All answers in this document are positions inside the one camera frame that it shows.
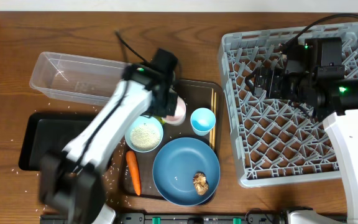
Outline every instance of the green light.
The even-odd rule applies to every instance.
[[[344,93],[346,90],[347,90],[347,88],[345,88],[345,87],[343,87],[343,86],[340,86],[340,87],[339,87],[339,91],[340,91],[341,93]]]

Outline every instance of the bowl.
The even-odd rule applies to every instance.
[[[198,108],[191,114],[190,123],[197,135],[204,136],[215,127],[215,114],[210,109]]]
[[[150,124],[150,125],[154,125],[157,127],[159,133],[160,133],[160,141],[158,142],[158,144],[152,148],[152,149],[149,149],[149,150],[142,150],[142,149],[138,149],[136,148],[132,141],[131,141],[131,132],[134,128],[142,125],[142,124]],[[136,120],[129,126],[128,130],[125,132],[125,142],[127,143],[127,145],[133,149],[134,151],[136,152],[150,152],[152,150],[154,150],[162,141],[162,137],[163,137],[163,129],[162,129],[162,125],[161,123],[153,118],[153,117],[145,117],[145,116],[139,116],[138,118],[136,118]]]
[[[198,195],[193,184],[196,173],[206,176],[208,190]],[[174,139],[158,152],[153,164],[153,181],[169,202],[194,206],[210,199],[219,185],[221,170],[218,157],[203,141],[195,138]]]
[[[179,126],[179,125],[183,124],[183,122],[185,121],[185,118],[186,118],[186,103],[183,101],[182,98],[180,98],[178,96],[178,103],[177,103],[177,108],[175,110],[175,115],[174,116],[166,116],[166,117],[162,118],[162,120],[164,122],[166,122],[167,124]]]

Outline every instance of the wood grain surface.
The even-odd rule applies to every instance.
[[[19,170],[25,127],[34,111],[97,113],[90,105],[51,100],[29,87],[41,52],[60,52],[122,60],[113,30],[145,58],[158,47],[181,60],[183,78],[220,84],[216,56],[221,37],[230,32],[306,26],[327,14],[278,13],[129,13],[129,12],[0,12],[0,223],[38,223],[53,212],[37,200],[39,176]],[[349,22],[335,19],[329,23]],[[131,62],[139,61],[129,54]],[[120,150],[114,155],[119,164]],[[118,211],[147,213],[246,213],[251,208],[278,211],[304,205],[319,213],[346,213],[341,180],[243,189],[234,170],[227,111],[219,151],[221,181],[215,198],[200,207],[126,197],[115,182],[108,185],[109,204]],[[109,178],[117,178],[118,171]]]

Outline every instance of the green clip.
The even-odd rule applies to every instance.
[[[153,217],[153,224],[160,224],[161,223],[161,218],[160,217]]]
[[[233,218],[233,224],[241,224],[241,218]]]

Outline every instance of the orange carrot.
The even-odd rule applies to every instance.
[[[126,159],[129,172],[131,173],[132,183],[134,184],[135,192],[138,196],[140,196],[142,188],[140,187],[139,168],[137,166],[135,153],[133,151],[128,151],[126,154]]]

